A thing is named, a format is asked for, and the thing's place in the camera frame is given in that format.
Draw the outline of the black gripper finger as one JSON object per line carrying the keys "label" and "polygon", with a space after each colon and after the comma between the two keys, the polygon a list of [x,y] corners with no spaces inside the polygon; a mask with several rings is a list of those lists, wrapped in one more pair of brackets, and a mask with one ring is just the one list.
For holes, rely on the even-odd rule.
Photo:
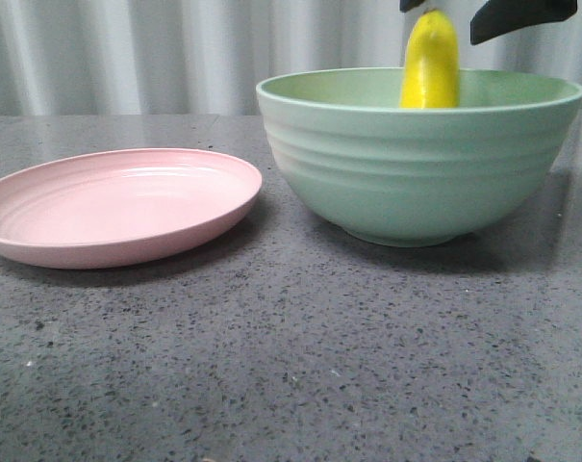
{"label": "black gripper finger", "polygon": [[470,43],[478,45],[523,28],[565,21],[576,13],[576,0],[491,0],[470,22]]}
{"label": "black gripper finger", "polygon": [[400,0],[399,10],[403,13],[408,13],[409,11],[420,7],[425,0]]}

